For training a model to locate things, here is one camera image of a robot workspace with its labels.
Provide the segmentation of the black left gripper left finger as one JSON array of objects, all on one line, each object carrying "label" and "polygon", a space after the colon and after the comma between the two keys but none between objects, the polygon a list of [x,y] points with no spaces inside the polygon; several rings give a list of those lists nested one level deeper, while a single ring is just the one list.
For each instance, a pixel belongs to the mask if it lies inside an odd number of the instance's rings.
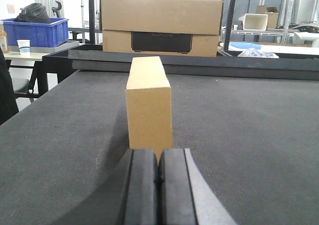
[{"label": "black left gripper left finger", "polygon": [[158,166],[152,149],[131,150],[118,225],[158,224]]}]

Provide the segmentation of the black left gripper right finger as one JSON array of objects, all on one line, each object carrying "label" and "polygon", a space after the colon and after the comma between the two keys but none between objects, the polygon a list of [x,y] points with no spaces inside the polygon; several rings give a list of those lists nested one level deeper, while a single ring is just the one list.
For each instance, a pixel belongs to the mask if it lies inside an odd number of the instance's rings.
[{"label": "black left gripper right finger", "polygon": [[159,163],[163,225],[235,225],[202,176],[190,149],[166,149]]}]

